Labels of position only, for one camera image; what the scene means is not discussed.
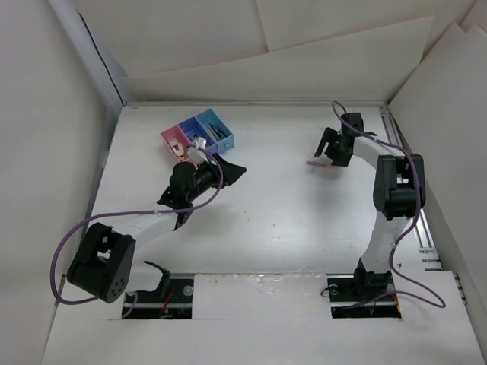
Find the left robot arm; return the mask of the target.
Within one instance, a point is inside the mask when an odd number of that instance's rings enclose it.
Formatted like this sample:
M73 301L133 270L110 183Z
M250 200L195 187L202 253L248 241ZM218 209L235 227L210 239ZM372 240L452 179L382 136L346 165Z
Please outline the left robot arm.
M128 290L137 248L182 227L196 209L209 204L195 206L200 195L209 189L219 192L246 171L217 153L207 154L197 165L177 163L169 186L157 201L159 209L103 214L131 218L119 225L98 222L89 226L68 269L68 282L90 294L91 300L116 301Z

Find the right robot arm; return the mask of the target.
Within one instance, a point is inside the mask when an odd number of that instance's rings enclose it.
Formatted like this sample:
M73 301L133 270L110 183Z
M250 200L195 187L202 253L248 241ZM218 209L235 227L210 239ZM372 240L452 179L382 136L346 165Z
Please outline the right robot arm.
M360 113L339 115L339 131L326 128L314 156L325 155L334 167L358 157L375 169L373 203L376 220L367 249L350 278L329 278L331 301L356 306L393 286L392 260L406 225L424 206L424 160L364 130Z

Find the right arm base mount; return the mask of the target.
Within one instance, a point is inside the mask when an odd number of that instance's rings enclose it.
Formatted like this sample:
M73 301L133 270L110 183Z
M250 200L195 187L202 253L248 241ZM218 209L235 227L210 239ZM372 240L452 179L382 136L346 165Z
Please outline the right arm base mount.
M353 274L328 274L320 295L329 300L333 319L400 319L390 271L375 274L356 268Z

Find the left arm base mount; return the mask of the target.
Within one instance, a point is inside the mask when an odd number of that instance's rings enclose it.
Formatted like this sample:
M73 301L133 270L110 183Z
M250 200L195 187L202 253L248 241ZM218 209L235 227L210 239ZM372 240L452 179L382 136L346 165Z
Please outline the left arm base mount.
M175 274L150 262L132 270L122 319L191 319L194 274Z

